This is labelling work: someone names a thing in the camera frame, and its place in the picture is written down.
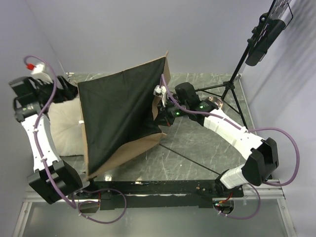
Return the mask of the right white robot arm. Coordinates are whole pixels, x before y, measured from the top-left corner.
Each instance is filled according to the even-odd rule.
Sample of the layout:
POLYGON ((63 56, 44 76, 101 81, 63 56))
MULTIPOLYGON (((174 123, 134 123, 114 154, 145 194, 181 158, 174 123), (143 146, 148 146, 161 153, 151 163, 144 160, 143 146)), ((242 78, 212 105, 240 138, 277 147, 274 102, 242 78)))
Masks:
POLYGON ((176 118, 188 116, 233 146, 245 159, 245 164, 224 171, 215 185, 216 193, 226 197, 233 188, 250 183, 260 186, 278 167, 277 144, 272 138, 264 139, 233 121, 222 110, 223 102, 217 97, 203 100, 192 84, 184 82, 168 93, 166 86, 157 85, 153 94, 161 98, 158 105, 158 125, 171 126, 176 118))

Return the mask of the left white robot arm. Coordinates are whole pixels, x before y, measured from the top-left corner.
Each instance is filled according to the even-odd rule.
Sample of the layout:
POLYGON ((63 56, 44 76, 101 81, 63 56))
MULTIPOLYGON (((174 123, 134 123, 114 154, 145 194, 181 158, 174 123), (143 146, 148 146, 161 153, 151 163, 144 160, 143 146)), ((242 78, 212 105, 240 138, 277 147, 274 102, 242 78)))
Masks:
POLYGON ((85 198, 97 194, 97 185, 88 181, 68 163, 60 159, 55 148, 50 120, 47 116, 51 103, 73 99, 78 90, 62 76, 55 82, 43 82, 32 77, 20 77, 9 82, 15 92, 15 119, 27 132, 34 158, 34 173, 28 176, 30 185, 47 203, 53 204, 66 196, 80 192, 85 198))

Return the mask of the tan fabric pet tent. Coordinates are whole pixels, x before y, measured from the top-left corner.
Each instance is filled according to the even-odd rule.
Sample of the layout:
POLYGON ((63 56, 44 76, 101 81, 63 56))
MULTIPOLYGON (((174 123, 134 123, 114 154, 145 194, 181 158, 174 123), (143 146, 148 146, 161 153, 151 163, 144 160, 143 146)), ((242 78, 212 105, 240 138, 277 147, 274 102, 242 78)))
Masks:
POLYGON ((154 123, 161 76, 170 80, 167 56, 78 83, 89 179, 145 153, 165 136, 154 123))

